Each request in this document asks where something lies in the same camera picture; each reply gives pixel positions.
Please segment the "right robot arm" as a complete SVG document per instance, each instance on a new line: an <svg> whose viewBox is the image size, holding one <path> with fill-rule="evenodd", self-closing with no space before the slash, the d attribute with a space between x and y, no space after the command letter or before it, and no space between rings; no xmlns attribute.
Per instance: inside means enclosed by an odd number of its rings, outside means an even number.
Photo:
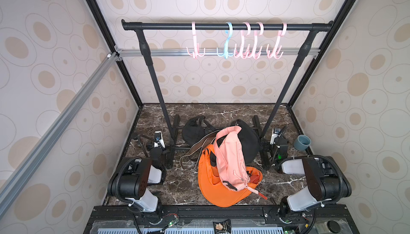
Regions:
<svg viewBox="0 0 410 234"><path fill-rule="evenodd" d="M331 156L305 155L288 157L289 141L285 138L287 126L272 131L272 166L284 174L303 175L306 187L284 197L279 204L278 215L303 212L317 207L333 205L351 196L352 186Z"/></svg>

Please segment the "orange sling bag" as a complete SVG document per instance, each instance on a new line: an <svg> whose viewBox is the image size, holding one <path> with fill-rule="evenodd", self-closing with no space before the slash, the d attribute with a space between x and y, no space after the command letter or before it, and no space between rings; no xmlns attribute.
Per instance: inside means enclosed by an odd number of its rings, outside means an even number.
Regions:
<svg viewBox="0 0 410 234"><path fill-rule="evenodd" d="M217 168L211 165L212 156L214 147L209 144L201 153L198 168L198 184L205 199L218 207L230 207L251 195L248 189L233 191L225 187Z"/></svg>

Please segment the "pink sling bag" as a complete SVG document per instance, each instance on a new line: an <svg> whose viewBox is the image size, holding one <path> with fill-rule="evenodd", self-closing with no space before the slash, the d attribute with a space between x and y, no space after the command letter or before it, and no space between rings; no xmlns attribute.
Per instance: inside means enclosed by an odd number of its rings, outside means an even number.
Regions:
<svg viewBox="0 0 410 234"><path fill-rule="evenodd" d="M242 144L238 138L239 126L227 127L216 134L214 154L219 177L224 186L232 191L249 190L259 194L259 191L249 186L250 177L246 171Z"/></svg>

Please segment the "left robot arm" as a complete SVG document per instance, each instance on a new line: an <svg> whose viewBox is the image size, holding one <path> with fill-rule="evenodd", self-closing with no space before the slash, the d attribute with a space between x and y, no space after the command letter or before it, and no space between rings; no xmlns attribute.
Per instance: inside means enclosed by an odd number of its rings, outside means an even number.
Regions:
<svg viewBox="0 0 410 234"><path fill-rule="evenodd" d="M113 173L107 187L107 194L127 204L134 213L147 214L150 217L162 217L160 199L149 190L149 185L163 183L166 177L165 143L162 132L156 131L153 148L142 157L123 158Z"/></svg>

